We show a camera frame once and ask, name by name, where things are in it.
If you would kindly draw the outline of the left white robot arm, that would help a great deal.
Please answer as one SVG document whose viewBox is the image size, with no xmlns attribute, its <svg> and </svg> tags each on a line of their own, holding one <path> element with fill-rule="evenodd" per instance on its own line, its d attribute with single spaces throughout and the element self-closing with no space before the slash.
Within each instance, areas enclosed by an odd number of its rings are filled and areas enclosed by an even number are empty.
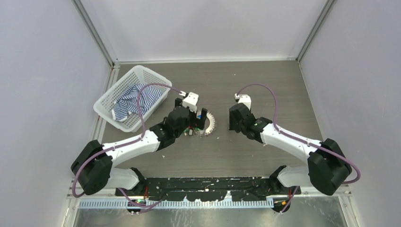
<svg viewBox="0 0 401 227">
<path fill-rule="evenodd" d="M 73 196 L 93 195 L 104 188 L 141 195 L 147 186 L 142 173 L 137 168 L 120 169 L 118 165 L 167 148 L 188 128 L 204 129 L 208 112 L 206 108 L 197 111 L 177 98 L 173 110 L 162 122 L 138 136 L 108 144 L 101 144 L 98 140 L 88 142 L 70 167 L 74 174 Z"/>
</svg>

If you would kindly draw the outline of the large metal keyring disc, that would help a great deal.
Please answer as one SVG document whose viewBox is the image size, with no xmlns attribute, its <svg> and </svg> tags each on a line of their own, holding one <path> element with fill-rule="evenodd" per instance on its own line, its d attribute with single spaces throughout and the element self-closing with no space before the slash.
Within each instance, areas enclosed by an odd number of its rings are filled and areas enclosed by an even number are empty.
<svg viewBox="0 0 401 227">
<path fill-rule="evenodd" d="M 194 128 L 192 130 L 193 136 L 209 136 L 215 131 L 216 125 L 217 123 L 213 113 L 211 111 L 207 111 L 204 129 Z"/>
</svg>

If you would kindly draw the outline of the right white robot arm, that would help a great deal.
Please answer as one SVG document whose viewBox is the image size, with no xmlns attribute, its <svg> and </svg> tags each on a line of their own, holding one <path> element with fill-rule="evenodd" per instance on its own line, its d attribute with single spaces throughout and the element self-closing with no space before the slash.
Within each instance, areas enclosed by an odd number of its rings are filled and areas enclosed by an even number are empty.
<svg viewBox="0 0 401 227">
<path fill-rule="evenodd" d="M 282 194 L 293 186 L 313 186 L 325 195 L 333 195 L 352 173 L 351 165 L 334 140 L 312 140 L 275 127 L 273 121 L 255 118 L 245 104 L 229 109 L 229 130 L 250 140 L 277 147 L 305 162 L 305 166 L 280 166 L 271 176 L 270 189 Z"/>
</svg>

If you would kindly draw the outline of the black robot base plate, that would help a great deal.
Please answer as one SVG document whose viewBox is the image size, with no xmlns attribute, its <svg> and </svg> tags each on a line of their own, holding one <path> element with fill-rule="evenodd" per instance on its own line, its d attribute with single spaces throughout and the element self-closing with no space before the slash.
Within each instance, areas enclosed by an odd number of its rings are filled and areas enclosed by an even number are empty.
<svg viewBox="0 0 401 227">
<path fill-rule="evenodd" d="M 301 194 L 294 186 L 286 188 L 276 179 L 262 177 L 152 177 L 141 180 L 133 189 L 123 190 L 128 196 L 146 196 L 151 201 L 262 201 L 267 196 Z"/>
</svg>

